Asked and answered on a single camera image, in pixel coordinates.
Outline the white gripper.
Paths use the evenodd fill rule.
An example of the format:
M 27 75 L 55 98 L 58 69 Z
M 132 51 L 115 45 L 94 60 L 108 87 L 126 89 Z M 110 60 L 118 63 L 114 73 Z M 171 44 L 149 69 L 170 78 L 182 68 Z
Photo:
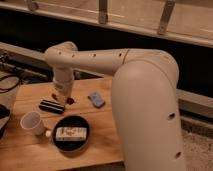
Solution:
M 72 70 L 54 70 L 53 84 L 60 100 L 67 100 L 72 92 L 74 75 Z

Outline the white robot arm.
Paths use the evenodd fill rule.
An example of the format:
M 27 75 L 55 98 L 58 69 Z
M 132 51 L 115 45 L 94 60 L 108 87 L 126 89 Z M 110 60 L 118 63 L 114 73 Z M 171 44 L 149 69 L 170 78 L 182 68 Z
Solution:
M 70 97 L 74 68 L 111 75 L 111 105 L 126 171 L 187 171 L 177 97 L 179 68 L 155 49 L 79 51 L 72 42 L 48 48 L 57 100 Z

